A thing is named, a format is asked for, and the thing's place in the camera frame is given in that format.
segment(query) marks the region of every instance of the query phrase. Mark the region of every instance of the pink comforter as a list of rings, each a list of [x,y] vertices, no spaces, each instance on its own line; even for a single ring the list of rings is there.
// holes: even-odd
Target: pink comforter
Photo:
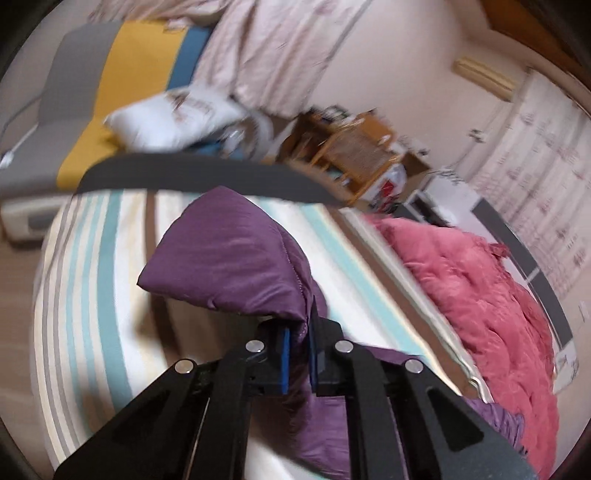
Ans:
[[[502,265],[506,247],[453,228],[371,221],[452,324],[495,401],[523,414],[528,460],[547,479],[558,431],[552,340],[540,306]]]

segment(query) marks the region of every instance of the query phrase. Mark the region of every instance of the striped bedsheet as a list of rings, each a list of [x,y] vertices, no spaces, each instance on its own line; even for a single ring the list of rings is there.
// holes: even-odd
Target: striped bedsheet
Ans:
[[[256,319],[166,302],[137,287],[164,232],[198,195],[102,191],[72,198],[35,282],[32,378],[54,467],[183,356],[219,358]],[[421,355],[455,392],[491,401],[447,320],[361,214],[251,197],[310,261],[329,316],[354,341]],[[309,478],[251,427],[246,478]]]

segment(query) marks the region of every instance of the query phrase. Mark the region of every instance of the purple fabric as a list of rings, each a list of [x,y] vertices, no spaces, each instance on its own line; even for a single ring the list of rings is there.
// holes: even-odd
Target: purple fabric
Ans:
[[[379,360],[402,364],[410,358],[396,350],[367,346]],[[324,475],[335,480],[350,480],[349,437],[345,399],[342,397],[316,397],[312,394],[306,368],[301,369],[290,391],[291,398],[284,402],[290,413],[290,440],[294,454],[313,465]],[[522,452],[521,439],[525,429],[523,415],[512,415],[498,403],[486,404],[482,400],[464,398],[493,429],[503,435],[518,452]]]
[[[306,334],[314,298],[319,315],[328,315],[296,241],[259,207],[225,187],[195,200],[170,226],[138,285],[200,307],[297,320],[301,328],[296,347]],[[396,364],[410,358],[393,350],[370,350],[378,359]],[[282,403],[290,414],[293,456],[329,477],[349,480],[344,399],[312,395],[303,348],[293,350],[291,365],[290,391]],[[496,404],[468,404],[520,450],[523,417]]]
[[[226,187],[195,200],[174,221],[138,279],[157,295],[248,315],[299,320],[306,334],[312,298],[326,303],[293,237]]]

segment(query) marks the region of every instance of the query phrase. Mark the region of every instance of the air conditioner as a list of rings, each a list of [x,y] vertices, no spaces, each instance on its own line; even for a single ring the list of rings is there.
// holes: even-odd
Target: air conditioner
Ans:
[[[517,87],[514,80],[469,57],[457,59],[453,63],[453,71],[506,102],[511,101]]]

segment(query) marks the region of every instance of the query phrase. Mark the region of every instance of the wooden floor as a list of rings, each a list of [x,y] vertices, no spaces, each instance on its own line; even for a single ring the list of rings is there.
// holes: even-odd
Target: wooden floor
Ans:
[[[14,250],[0,242],[0,416],[43,479],[53,469],[33,402],[29,368],[31,299],[40,249]]]

